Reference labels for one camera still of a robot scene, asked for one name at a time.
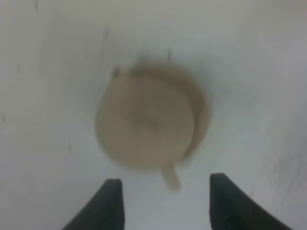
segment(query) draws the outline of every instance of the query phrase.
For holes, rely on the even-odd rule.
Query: mug handle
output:
[[[180,189],[180,181],[176,174],[173,163],[169,163],[162,167],[162,174],[171,191],[175,192]]]

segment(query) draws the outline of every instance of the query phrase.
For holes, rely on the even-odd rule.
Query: beige mug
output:
[[[115,71],[96,114],[96,135],[116,162],[139,170],[162,169],[180,188],[174,164],[204,138],[211,111],[204,90],[184,69],[147,64]]]

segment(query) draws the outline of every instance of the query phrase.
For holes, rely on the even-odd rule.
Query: white surface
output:
[[[209,230],[209,175],[225,172],[305,229],[306,11],[303,0],[2,0],[0,228],[61,229],[121,178],[127,230]],[[213,103],[175,195],[159,172],[114,164],[93,127],[113,67],[169,49]]]

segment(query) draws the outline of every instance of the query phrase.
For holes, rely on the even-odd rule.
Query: white table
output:
[[[127,230],[209,230],[209,176],[224,172],[304,230],[306,11],[300,0],[2,0],[0,229],[61,229],[121,178]],[[93,127],[114,66],[169,50],[213,104],[206,140],[178,167],[177,194],[159,172],[117,166]]]

